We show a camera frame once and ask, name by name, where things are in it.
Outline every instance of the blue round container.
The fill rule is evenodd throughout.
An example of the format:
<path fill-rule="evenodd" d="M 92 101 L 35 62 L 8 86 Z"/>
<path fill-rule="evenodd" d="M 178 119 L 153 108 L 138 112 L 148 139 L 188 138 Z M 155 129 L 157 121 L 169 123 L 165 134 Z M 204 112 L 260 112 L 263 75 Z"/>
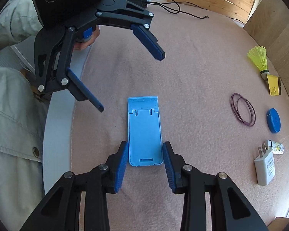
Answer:
<path fill-rule="evenodd" d="M 272 133 L 278 133 L 281 130 L 281 120 L 275 108 L 267 112 L 267 124 Z"/>

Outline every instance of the shuttlecock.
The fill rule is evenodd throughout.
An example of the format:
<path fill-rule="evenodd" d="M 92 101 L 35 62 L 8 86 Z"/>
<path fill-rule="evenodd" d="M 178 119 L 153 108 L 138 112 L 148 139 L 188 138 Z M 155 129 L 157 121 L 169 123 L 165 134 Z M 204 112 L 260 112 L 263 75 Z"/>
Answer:
<path fill-rule="evenodd" d="M 267 75 L 270 73 L 267 70 L 267 52 L 265 47 L 254 47 L 247 53 L 247 55 L 260 70 L 262 79 L 267 81 Z"/>

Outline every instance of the beige jacket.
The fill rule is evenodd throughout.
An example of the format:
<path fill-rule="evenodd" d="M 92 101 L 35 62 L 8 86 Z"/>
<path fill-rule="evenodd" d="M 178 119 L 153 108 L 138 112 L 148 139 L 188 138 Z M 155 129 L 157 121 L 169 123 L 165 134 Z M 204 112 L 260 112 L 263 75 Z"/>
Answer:
<path fill-rule="evenodd" d="M 0 49 L 41 28 L 32 0 L 9 2 L 0 14 Z M 0 219 L 9 231 L 21 228 L 44 194 L 46 114 L 22 74 L 0 67 Z"/>

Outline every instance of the white charger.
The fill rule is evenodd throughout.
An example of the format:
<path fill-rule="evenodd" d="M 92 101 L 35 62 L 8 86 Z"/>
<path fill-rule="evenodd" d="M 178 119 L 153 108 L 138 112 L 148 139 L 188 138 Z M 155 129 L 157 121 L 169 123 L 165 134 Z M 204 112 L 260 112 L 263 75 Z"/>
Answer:
<path fill-rule="evenodd" d="M 258 148 L 259 156 L 254 160 L 254 162 L 258 185 L 266 186 L 275 176 L 275 166 L 272 149 L 269 148 L 266 150 L 265 145 L 262 144 L 262 150 L 261 147 Z"/>

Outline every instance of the person's arm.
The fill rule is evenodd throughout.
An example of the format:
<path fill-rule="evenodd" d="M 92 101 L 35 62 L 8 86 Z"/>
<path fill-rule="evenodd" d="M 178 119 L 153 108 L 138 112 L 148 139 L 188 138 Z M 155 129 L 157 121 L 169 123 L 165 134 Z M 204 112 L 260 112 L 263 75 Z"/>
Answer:
<path fill-rule="evenodd" d="M 0 13 L 0 50 L 42 29 L 32 0 L 9 1 Z"/>

